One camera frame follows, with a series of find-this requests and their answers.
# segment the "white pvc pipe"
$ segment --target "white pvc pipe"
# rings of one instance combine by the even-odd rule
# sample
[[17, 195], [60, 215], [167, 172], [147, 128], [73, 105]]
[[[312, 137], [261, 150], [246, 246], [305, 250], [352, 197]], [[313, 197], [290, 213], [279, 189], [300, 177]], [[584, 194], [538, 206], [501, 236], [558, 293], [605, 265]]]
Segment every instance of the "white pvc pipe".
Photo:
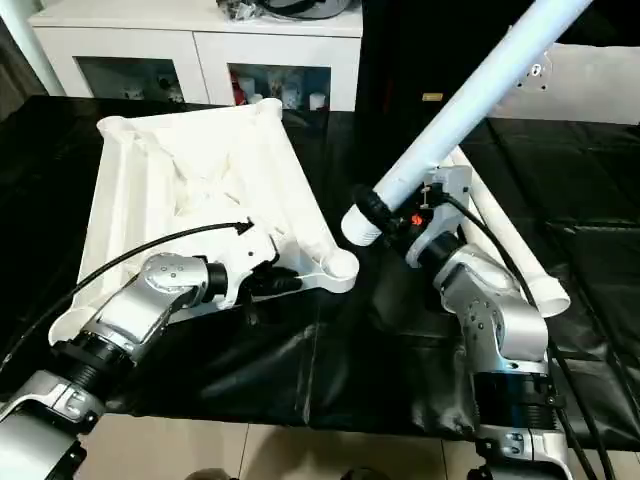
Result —
[[[591, 1], [537, 0], [529, 7], [375, 186], [391, 210], [420, 186], [427, 172], [467, 136]], [[355, 205], [342, 219], [342, 231], [349, 241], [362, 246], [380, 235]]]
[[[571, 305], [571, 300], [567, 292], [562, 288], [562, 285], [560, 285], [560, 282], [556, 278], [551, 277], [544, 268], [542, 268], [536, 256], [531, 252], [529, 246], [522, 239], [506, 213], [504, 213], [504, 210], [502, 210], [491, 191], [487, 188], [475, 169], [473, 169], [469, 159], [467, 159], [460, 147], [454, 148], [450, 157], [454, 165], [465, 165], [471, 167], [473, 170], [471, 176], [471, 197], [478, 207], [482, 219], [487, 227], [489, 227], [489, 230], [491, 230], [500, 243], [504, 245], [516, 266], [522, 272], [533, 294], [533, 298], [538, 304], [540, 314], [548, 318], [564, 312], [569, 308], [569, 305]], [[467, 240], [469, 243], [479, 244], [481, 248], [490, 253], [489, 250], [486, 250], [486, 242], [478, 239], [477, 235], [471, 233], [471, 238], [468, 236]]]

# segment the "black wire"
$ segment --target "black wire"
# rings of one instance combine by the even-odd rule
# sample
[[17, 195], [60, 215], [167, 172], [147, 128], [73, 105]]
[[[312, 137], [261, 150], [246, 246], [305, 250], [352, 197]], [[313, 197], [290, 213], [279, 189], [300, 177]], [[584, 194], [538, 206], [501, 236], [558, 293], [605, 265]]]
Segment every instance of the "black wire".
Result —
[[564, 428], [564, 433], [567, 436], [567, 445], [573, 448], [573, 451], [576, 452], [576, 457], [578, 457], [578, 461], [580, 462], [585, 475], [589, 480], [598, 480], [598, 477], [591, 466], [591, 462], [589, 462], [586, 453], [578, 442], [578, 437], [571, 426], [569, 417], [567, 417], [567, 412], [565, 412], [563, 408], [557, 408], [556, 413], [558, 414], [558, 420], [560, 420], [562, 428]]
[[171, 240], [175, 240], [177, 238], [186, 237], [187, 235], [193, 235], [200, 232], [207, 232], [210, 230], [220, 230], [223, 228], [235, 228], [238, 230], [238, 233], [242, 233], [249, 228], [251, 228], [253, 224], [250, 221], [247, 223], [242, 222], [234, 222], [234, 223], [218, 223], [214, 225], [204, 225], [202, 227], [190, 228], [188, 230], [183, 230], [181, 232], [172, 233], [170, 235], [165, 235], [164, 237], [157, 238], [148, 243], [140, 245], [132, 250], [129, 250], [126, 253], [123, 253], [119, 257], [114, 258], [113, 260], [105, 263], [103, 266], [87, 275], [84, 279], [82, 279], [73, 289], [67, 292], [65, 295], [60, 297], [58, 301], [56, 301], [47, 311], [45, 311], [35, 322], [31, 323], [29, 327], [24, 331], [20, 338], [13, 344], [13, 346], [8, 347], [8, 352], [3, 355], [2, 364], [0, 364], [0, 374], [4, 371], [7, 364], [13, 358], [18, 349], [35, 333], [35, 331], [40, 328], [42, 324], [46, 320], [49, 319], [51, 315], [56, 313], [60, 308], [62, 308], [69, 300], [73, 298], [73, 296], [78, 293], [80, 290], [85, 288], [91, 282], [93, 282], [100, 275], [105, 273], [107, 270], [115, 267], [116, 265], [124, 262], [125, 260], [134, 257], [135, 255], [144, 252], [145, 250], [149, 250], [150, 248], [156, 247], [162, 243], [170, 242]]
[[[476, 217], [473, 213], [471, 213], [467, 209], [467, 207], [465, 207], [462, 203], [460, 203], [457, 199], [455, 199], [451, 195], [444, 193], [442, 194], [442, 199], [445, 202], [454, 206], [458, 211], [460, 211], [460, 213], [462, 213], [471, 222], [473, 222], [473, 224], [476, 227], [478, 227], [482, 231], [482, 233], [484, 233], [489, 238], [489, 240], [491, 240], [491, 242], [495, 245], [496, 249], [500, 253], [500, 256], [504, 260], [506, 267], [518, 279], [518, 282], [520, 282], [520, 286], [522, 287], [522, 291], [524, 292], [524, 295], [527, 298], [527, 301], [531, 304], [531, 306], [537, 309], [538, 307], [536, 304], [536, 300], [533, 297], [533, 294], [531, 293], [531, 290], [529, 289], [529, 285], [524, 279], [522, 272], [513, 261], [513, 258], [511, 258], [511, 255], [509, 255], [509, 252], [507, 252], [507, 250], [502, 246], [502, 244], [500, 243], [500, 240], [498, 240], [495, 234], [478, 217]], [[602, 463], [602, 468], [604, 470], [605, 478], [607, 480], [615, 480], [616, 476], [613, 470], [613, 465], [611, 464], [611, 459], [609, 458], [609, 455], [607, 454], [607, 450], [604, 447], [604, 442], [602, 441], [602, 437], [600, 436], [600, 432], [598, 431], [595, 420], [591, 415], [591, 412], [589, 411], [582, 397], [582, 394], [578, 390], [578, 386], [575, 383], [573, 374], [571, 373], [571, 370], [569, 369], [569, 366], [567, 365], [567, 362], [564, 359], [562, 352], [560, 351], [556, 343], [553, 341], [553, 339], [551, 339], [551, 337], [549, 337], [549, 350], [551, 351], [552, 356], [555, 357], [556, 361], [558, 362], [558, 366], [560, 367], [560, 370], [562, 371], [564, 377], [566, 378], [567, 384], [569, 385], [569, 388], [571, 389], [573, 396], [576, 399], [576, 403], [578, 404], [578, 408], [580, 409], [580, 412], [582, 413], [582, 416], [587, 425], [587, 428], [589, 429], [589, 433], [591, 434], [591, 436], [593, 437], [596, 443], [596, 449], [598, 451], [598, 456], [600, 457], [600, 462]], [[593, 471], [593, 467], [589, 463], [589, 460], [587, 459], [584, 453], [584, 450], [582, 449], [582, 447], [577, 441], [575, 431], [573, 430], [571, 423], [568, 421], [566, 413], [564, 412], [564, 410], [560, 408], [556, 410], [558, 412], [558, 418], [560, 419], [560, 422], [562, 423], [562, 426], [565, 429], [565, 434], [567, 435], [567, 438], [573, 439], [572, 441], [574, 442], [574, 450], [576, 452], [576, 455], [578, 456], [578, 460], [580, 460], [580, 464], [582, 465], [582, 468], [584, 469], [585, 473], [589, 478], [592, 478], [592, 477], [594, 479], [597, 478], [595, 475], [595, 472]]]

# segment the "floor tile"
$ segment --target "floor tile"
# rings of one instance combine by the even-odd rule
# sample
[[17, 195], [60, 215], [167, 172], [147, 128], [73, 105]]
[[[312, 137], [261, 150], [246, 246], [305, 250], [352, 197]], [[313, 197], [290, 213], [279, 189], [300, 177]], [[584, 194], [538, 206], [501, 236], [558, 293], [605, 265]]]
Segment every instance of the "floor tile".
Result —
[[184, 480], [219, 468], [240, 472], [248, 425], [106, 415], [82, 440], [79, 480]]
[[[484, 465], [484, 459], [475, 451], [475, 445], [470, 442], [442, 442], [448, 480], [466, 480], [467, 472], [472, 468]], [[604, 480], [602, 465], [597, 452], [587, 450], [587, 457], [591, 461], [599, 479]], [[617, 480], [637, 480], [640, 478], [640, 461], [634, 452], [610, 451], [609, 457], [613, 463]], [[586, 475], [573, 450], [569, 451], [569, 468], [574, 480], [586, 480]]]
[[471, 442], [442, 442], [444, 463], [448, 480], [467, 480], [467, 473], [473, 468], [484, 465], [484, 458], [476, 453]]
[[445, 480], [439, 440], [251, 425], [241, 480], [339, 480], [366, 466], [392, 480]]
[[[591, 462], [593, 471], [599, 479], [604, 480], [604, 472], [600, 464], [600, 457], [595, 450], [586, 450], [587, 458]], [[613, 464], [617, 480], [637, 480], [640, 478], [640, 462], [634, 452], [609, 451], [609, 458]], [[578, 457], [573, 450], [569, 451], [569, 468], [574, 480], [586, 480], [587, 476], [582, 470]]]

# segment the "black plastic sheet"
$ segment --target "black plastic sheet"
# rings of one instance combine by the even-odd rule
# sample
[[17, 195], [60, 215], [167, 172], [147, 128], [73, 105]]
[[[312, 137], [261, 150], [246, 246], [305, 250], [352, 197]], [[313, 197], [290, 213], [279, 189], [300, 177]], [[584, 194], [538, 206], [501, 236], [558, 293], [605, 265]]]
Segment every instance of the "black plastic sheet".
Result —
[[[75, 281], [100, 160], [96, 122], [203, 108], [32, 98], [0, 125], [1, 346]], [[449, 439], [473, 435], [457, 320], [421, 272], [381, 243], [353, 248], [339, 222], [416, 132], [393, 118], [285, 112], [284, 124], [354, 289], [307, 291], [168, 328], [110, 402], [134, 415], [307, 425]], [[608, 447], [640, 449], [640, 135], [635, 127], [489, 120], [463, 149], [572, 306], [550, 319]], [[8, 395], [46, 365], [46, 332], [16, 356]], [[563, 393], [565, 382], [554, 370]], [[573, 399], [569, 415], [586, 446]]]

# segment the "glass cabinet door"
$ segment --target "glass cabinet door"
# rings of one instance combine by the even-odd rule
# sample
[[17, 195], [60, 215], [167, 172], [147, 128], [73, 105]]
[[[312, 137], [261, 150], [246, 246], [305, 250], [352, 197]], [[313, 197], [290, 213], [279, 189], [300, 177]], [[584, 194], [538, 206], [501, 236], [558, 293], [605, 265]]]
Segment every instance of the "glass cabinet door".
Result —
[[228, 64], [236, 105], [277, 98], [289, 110], [329, 108], [331, 68]]
[[296, 110], [355, 108], [360, 39], [253, 33], [195, 33], [211, 103], [260, 97]]
[[191, 32], [34, 29], [70, 97], [209, 103]]
[[184, 102], [176, 69], [169, 59], [75, 58], [95, 98]]

